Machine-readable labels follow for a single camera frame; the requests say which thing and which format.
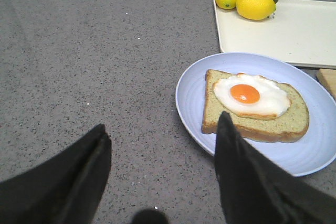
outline bread slice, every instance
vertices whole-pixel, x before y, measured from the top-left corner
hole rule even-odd
[[[277,83],[277,86],[288,93],[291,106],[280,117],[274,120],[259,120],[239,117],[224,107],[213,92],[213,83],[220,78],[228,78],[232,73],[209,69],[205,75],[205,104],[203,112],[202,132],[205,134],[217,132],[217,122],[223,111],[231,115],[232,121],[242,137],[260,142],[295,142],[308,130],[309,112],[300,93],[287,83]]]

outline egg yolk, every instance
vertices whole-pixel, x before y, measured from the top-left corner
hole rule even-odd
[[[234,99],[242,103],[255,103],[260,99],[258,90],[247,84],[235,85],[230,92]]]

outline gray speckled countertop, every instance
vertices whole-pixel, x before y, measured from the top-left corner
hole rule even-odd
[[[93,223],[128,223],[154,206],[173,224],[225,223],[213,159],[174,98],[183,71],[219,52],[212,4],[0,0],[0,180],[104,123],[112,167]],[[336,196],[335,171],[301,179]]]

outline tray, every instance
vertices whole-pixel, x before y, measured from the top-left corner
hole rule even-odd
[[[262,21],[213,2],[221,52],[252,52],[298,67],[336,69],[336,2],[279,0],[274,18]]]

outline fried egg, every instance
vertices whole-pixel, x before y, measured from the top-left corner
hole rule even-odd
[[[237,116],[272,120],[283,115],[291,105],[286,91],[263,76],[239,73],[213,84],[221,104]]]

